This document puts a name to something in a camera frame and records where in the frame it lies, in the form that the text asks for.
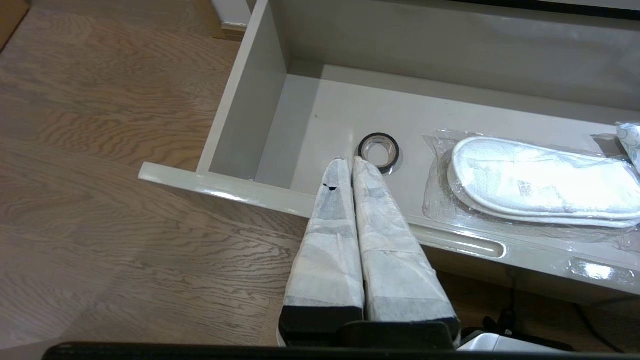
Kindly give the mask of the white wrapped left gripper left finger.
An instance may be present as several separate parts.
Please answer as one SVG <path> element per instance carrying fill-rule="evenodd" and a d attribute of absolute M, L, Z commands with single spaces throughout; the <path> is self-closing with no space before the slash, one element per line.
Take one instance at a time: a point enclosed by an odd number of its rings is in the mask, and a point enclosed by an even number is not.
<path fill-rule="evenodd" d="M 279 346 L 331 346 L 344 326 L 364 320 L 360 252 L 349 160 L 336 158 L 322 176 L 286 283 Z"/>

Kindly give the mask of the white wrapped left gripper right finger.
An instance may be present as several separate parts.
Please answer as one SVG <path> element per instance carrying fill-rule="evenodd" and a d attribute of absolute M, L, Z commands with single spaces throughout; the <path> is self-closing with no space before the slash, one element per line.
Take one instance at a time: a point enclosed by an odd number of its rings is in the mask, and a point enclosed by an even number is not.
<path fill-rule="evenodd" d="M 459 346 L 461 323 L 453 304 L 381 171 L 356 156 L 352 187 L 368 320 L 443 322 Z"/>

